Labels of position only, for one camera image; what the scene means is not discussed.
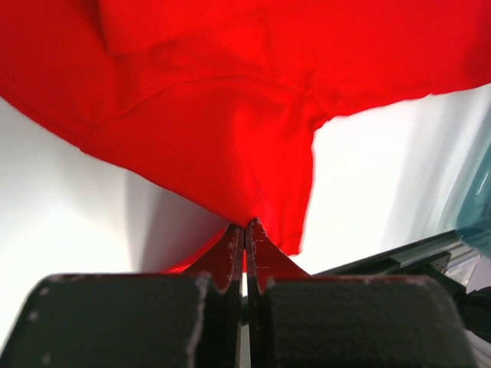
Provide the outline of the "red t shirt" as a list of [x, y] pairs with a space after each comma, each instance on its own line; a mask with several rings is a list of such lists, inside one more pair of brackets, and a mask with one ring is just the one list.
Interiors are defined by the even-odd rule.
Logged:
[[315, 132], [490, 82], [488, 1], [3, 1], [1, 96], [300, 251]]

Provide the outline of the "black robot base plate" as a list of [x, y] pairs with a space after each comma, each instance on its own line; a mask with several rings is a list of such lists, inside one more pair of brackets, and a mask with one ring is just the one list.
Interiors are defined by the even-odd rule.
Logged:
[[452, 230], [314, 276], [424, 275], [437, 281], [455, 297], [466, 293], [464, 283], [470, 279], [466, 267], [478, 259], [479, 253]]

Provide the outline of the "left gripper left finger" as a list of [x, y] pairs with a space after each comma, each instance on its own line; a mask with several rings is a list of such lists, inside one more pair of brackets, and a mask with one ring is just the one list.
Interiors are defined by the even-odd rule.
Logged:
[[3, 367], [236, 367], [244, 231], [176, 274], [53, 274], [28, 295]]

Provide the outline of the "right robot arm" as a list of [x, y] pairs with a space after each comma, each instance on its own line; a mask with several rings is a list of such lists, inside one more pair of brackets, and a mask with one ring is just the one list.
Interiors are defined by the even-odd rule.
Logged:
[[455, 302], [465, 328], [489, 343], [491, 334], [490, 287], [459, 296]]

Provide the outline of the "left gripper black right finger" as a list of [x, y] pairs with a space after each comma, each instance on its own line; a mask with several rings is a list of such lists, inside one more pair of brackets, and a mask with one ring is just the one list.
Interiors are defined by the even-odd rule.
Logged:
[[473, 367], [456, 305], [419, 275], [314, 278], [245, 231], [254, 367]]

